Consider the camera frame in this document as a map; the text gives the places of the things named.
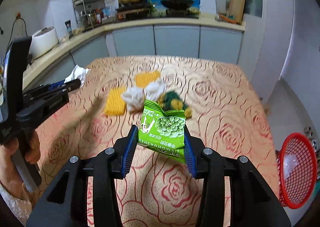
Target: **countertop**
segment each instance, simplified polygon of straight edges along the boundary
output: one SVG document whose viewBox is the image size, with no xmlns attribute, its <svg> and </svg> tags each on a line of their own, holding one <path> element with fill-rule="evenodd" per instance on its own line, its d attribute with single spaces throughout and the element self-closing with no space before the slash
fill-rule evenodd
<svg viewBox="0 0 320 227">
<path fill-rule="evenodd" d="M 202 25 L 202 26 L 212 26 L 219 28 L 226 28 L 236 31 L 245 31 L 245 22 L 242 25 L 235 25 L 231 23 L 218 22 L 214 19 L 215 15 L 201 13 L 199 19 L 194 18 L 148 18 L 135 21 L 127 21 L 120 23 L 106 24 L 100 26 L 91 31 L 74 36 L 72 39 L 59 44 L 52 50 L 47 52 L 45 55 L 36 59 L 31 66 L 27 68 L 24 72 L 23 77 L 23 89 L 25 89 L 38 75 L 40 75 L 46 68 L 48 68 L 52 63 L 61 58 L 64 54 L 80 45 L 86 40 L 102 34 L 107 31 L 112 31 L 121 28 L 128 28 L 134 26 L 144 26 L 144 25 L 161 25 L 161 24 L 177 24 L 177 25 Z"/>
</svg>

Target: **cutting board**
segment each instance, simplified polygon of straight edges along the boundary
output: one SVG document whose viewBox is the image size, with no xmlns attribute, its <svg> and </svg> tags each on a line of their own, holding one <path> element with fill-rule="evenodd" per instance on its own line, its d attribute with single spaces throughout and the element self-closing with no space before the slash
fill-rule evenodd
<svg viewBox="0 0 320 227">
<path fill-rule="evenodd" d="M 238 24 L 242 21 L 243 9 L 245 0 L 231 0 L 229 5 L 228 15 L 233 15 Z"/>
</svg>

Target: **wok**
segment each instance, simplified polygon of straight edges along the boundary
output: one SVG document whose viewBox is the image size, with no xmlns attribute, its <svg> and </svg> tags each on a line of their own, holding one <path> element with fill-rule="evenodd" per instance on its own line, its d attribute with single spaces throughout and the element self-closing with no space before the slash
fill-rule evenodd
<svg viewBox="0 0 320 227">
<path fill-rule="evenodd" d="M 173 10 L 187 10 L 195 2 L 193 0 L 161 0 L 161 4 Z"/>
</svg>

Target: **orange bedspread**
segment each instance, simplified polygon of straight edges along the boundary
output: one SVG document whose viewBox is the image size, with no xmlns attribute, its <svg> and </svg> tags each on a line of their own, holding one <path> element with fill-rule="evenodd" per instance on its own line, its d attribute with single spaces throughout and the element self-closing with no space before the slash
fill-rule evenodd
<svg viewBox="0 0 320 227">
<path fill-rule="evenodd" d="M 192 58 L 131 56 L 97 59 L 88 67 L 91 72 L 84 87 L 37 129 L 42 152 L 40 194 L 71 156 L 93 157 L 126 136 L 132 123 L 140 125 L 141 114 L 106 117 L 106 97 L 112 87 L 133 86 L 137 73 L 159 70 L 168 90 L 175 90 L 192 107 L 193 116 L 187 120 L 191 135 L 223 156 L 248 156 L 278 195 L 268 121 L 238 66 Z M 116 190 L 125 227 L 193 226 L 202 181 L 192 179 L 185 165 L 137 146 L 131 171 L 125 180 L 116 180 Z M 32 196 L 33 202 L 38 195 Z M 228 226 L 228 181 L 225 197 L 224 225 Z M 93 225 L 91 180 L 87 208 L 88 222 Z"/>
</svg>

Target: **white appliance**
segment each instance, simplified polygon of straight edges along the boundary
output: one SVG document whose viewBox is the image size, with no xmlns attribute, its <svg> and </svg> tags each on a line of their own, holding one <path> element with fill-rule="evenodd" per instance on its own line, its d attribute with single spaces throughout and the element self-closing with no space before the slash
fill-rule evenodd
<svg viewBox="0 0 320 227">
<path fill-rule="evenodd" d="M 35 60 L 50 51 L 58 43 L 56 29 L 54 27 L 44 28 L 33 34 L 29 53 Z"/>
</svg>

